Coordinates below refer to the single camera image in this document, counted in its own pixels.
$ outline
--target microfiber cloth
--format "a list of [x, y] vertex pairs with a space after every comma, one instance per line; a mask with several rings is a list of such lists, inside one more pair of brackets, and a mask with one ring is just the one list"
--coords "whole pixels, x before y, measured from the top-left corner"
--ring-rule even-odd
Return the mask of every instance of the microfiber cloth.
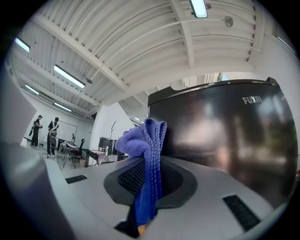
[[155, 202], [162, 197], [160, 152], [163, 147], [167, 124], [147, 118], [138, 127], [125, 131], [116, 142], [116, 149], [129, 158], [145, 158], [144, 184], [135, 196], [135, 217], [138, 226], [155, 217]]

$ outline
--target whiteboard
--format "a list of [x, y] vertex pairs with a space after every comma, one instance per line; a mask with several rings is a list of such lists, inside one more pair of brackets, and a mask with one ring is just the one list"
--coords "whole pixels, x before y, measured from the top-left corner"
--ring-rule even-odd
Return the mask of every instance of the whiteboard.
[[63, 121], [58, 121], [58, 129], [57, 129], [57, 135], [56, 138], [63, 139], [65, 141], [72, 141], [72, 133], [74, 136], [76, 135], [77, 126], [68, 124]]

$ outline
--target man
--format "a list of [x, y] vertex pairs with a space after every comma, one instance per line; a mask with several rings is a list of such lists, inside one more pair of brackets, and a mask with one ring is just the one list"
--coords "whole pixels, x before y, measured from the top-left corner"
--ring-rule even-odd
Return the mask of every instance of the man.
[[31, 140], [31, 146], [37, 147], [38, 146], [38, 130], [42, 128], [43, 126], [39, 124], [39, 121], [43, 117], [41, 115], [38, 116], [38, 119], [35, 120], [34, 128], [33, 128], [33, 136]]
[[57, 128], [59, 127], [59, 125], [57, 124], [58, 123], [58, 118], [55, 118], [54, 120], [54, 124], [53, 122], [51, 121], [49, 126], [48, 126], [48, 136], [47, 136], [47, 152], [48, 152], [48, 156], [47, 158], [50, 157], [50, 149], [51, 149], [51, 152], [52, 152], [52, 157], [55, 157], [54, 155], [54, 149], [56, 147], [56, 140], [55, 140], [55, 137], [56, 137], [56, 130]]

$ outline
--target machine lid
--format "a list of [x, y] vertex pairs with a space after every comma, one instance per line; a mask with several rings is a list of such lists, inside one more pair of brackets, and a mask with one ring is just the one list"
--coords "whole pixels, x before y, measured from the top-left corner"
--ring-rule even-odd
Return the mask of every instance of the machine lid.
[[167, 98], [172, 98], [174, 96], [177, 96], [177, 95], [180, 95], [183, 93], [188, 93], [188, 92], [205, 89], [205, 88], [210, 88], [210, 87], [217, 87], [217, 86], [223, 86], [223, 85], [228, 85], [228, 84], [242, 84], [242, 83], [259, 83], [259, 84], [266, 84], [266, 85], [279, 87], [279, 84], [277, 83], [277, 81], [271, 77], [268, 77], [268, 79], [266, 81], [253, 80], [253, 79], [238, 79], [238, 80], [211, 82], [211, 83], [205, 83], [205, 84], [197, 85], [197, 86], [182, 89], [182, 90], [174, 90], [172, 87], [168, 87], [168, 88], [165, 88], [165, 89], [162, 89], [160, 91], [150, 94], [148, 97], [148, 106], [153, 103], [165, 100]]

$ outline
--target ceiling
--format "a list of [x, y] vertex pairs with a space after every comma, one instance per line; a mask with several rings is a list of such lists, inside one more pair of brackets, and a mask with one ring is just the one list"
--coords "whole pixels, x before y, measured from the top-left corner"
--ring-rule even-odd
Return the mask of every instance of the ceiling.
[[[205, 3], [208, 17], [198, 19], [188, 0], [52, 0], [18, 35], [30, 52], [13, 44], [6, 66], [20, 88], [28, 84], [40, 99], [80, 118], [119, 102], [141, 122], [153, 92], [216, 81], [214, 73], [252, 71], [260, 31], [254, 2]], [[54, 72], [55, 64], [85, 88]]]

